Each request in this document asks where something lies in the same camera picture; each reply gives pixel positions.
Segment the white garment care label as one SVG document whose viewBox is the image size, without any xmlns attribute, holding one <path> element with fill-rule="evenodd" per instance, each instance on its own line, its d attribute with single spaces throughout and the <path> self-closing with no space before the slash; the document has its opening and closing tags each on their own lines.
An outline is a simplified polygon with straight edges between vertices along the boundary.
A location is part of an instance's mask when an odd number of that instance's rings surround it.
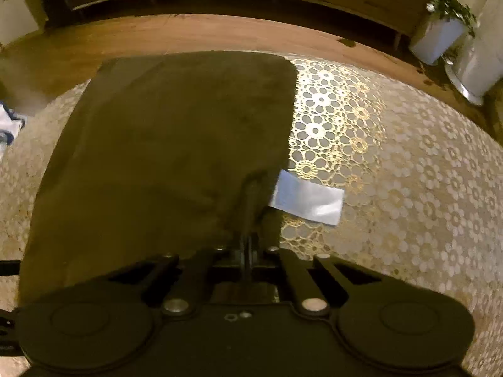
<svg viewBox="0 0 503 377">
<path fill-rule="evenodd" d="M 335 227 L 339 224 L 345 191 L 299 179 L 280 171 L 269 206 L 307 221 Z"/>
</svg>

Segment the green leafy potted plant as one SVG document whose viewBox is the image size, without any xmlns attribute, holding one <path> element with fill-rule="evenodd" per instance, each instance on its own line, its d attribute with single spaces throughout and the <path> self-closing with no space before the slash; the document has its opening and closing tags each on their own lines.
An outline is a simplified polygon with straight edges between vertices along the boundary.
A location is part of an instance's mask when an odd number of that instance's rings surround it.
<svg viewBox="0 0 503 377">
<path fill-rule="evenodd" d="M 474 25 L 476 25 L 477 20 L 468 5 L 463 5 L 458 0 L 430 0 L 426 4 L 425 17 L 436 12 L 439 13 L 442 18 L 459 18 L 468 28 L 468 31 L 462 36 L 475 36 Z"/>
</svg>

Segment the dark olive garment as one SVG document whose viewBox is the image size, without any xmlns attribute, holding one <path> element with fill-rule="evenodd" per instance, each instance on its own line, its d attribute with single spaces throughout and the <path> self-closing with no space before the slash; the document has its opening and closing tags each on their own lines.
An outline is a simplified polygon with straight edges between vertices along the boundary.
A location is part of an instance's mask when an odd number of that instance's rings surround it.
<svg viewBox="0 0 503 377">
<path fill-rule="evenodd" d="M 19 303 L 141 260 L 279 242 L 269 205 L 288 164 L 297 69 L 205 51 L 104 63 L 37 191 Z"/>
</svg>

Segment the white blue clothes bag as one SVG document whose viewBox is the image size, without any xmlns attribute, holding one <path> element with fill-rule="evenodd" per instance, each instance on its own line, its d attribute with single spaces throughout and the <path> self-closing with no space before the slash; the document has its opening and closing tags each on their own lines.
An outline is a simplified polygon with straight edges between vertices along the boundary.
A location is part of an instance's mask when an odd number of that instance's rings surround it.
<svg viewBox="0 0 503 377">
<path fill-rule="evenodd" d="M 0 157 L 3 157 L 6 149 L 18 137 L 27 120 L 26 115 L 16 113 L 0 103 Z"/>
</svg>

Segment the white square plant pot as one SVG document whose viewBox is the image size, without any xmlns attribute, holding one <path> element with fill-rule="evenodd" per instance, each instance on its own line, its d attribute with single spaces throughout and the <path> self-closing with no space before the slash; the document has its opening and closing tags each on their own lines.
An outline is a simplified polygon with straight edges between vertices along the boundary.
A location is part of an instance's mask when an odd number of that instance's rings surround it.
<svg viewBox="0 0 503 377">
<path fill-rule="evenodd" d="M 409 51 L 426 65 L 434 65 L 467 31 L 467 26 L 459 18 L 442 18 L 437 12 L 429 14 L 411 38 Z"/>
</svg>

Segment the white lace floral tablecloth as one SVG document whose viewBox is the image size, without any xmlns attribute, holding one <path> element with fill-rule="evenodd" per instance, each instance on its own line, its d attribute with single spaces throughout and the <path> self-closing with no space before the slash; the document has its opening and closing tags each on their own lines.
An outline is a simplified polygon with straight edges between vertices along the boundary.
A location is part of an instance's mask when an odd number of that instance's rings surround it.
<svg viewBox="0 0 503 377">
<path fill-rule="evenodd" d="M 14 375 L 501 375 L 501 146 L 406 84 L 282 57 L 297 69 L 283 170 L 345 196 L 335 227 L 271 207 L 282 218 L 271 247 L 334 255 L 381 282 L 326 316 L 302 316 L 252 272 L 252 255 L 271 248 L 252 234 L 224 246 L 240 252 L 241 272 L 218 275 L 191 316 L 147 307 L 111 281 L 117 270 L 21 305 L 37 191 L 92 78 L 32 119 L 1 166 L 1 274 L 17 291 L 1 300 L 1 362 Z"/>
</svg>

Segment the tall white floor vase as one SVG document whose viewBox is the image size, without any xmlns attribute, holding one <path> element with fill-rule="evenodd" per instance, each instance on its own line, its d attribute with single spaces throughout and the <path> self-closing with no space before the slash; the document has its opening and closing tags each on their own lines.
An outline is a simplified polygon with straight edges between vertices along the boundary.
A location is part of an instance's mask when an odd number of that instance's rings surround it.
<svg viewBox="0 0 503 377">
<path fill-rule="evenodd" d="M 446 71 L 454 87 L 472 104 L 502 79 L 502 0 L 458 0 L 476 17 L 475 36 L 458 40 L 460 51 Z"/>
</svg>

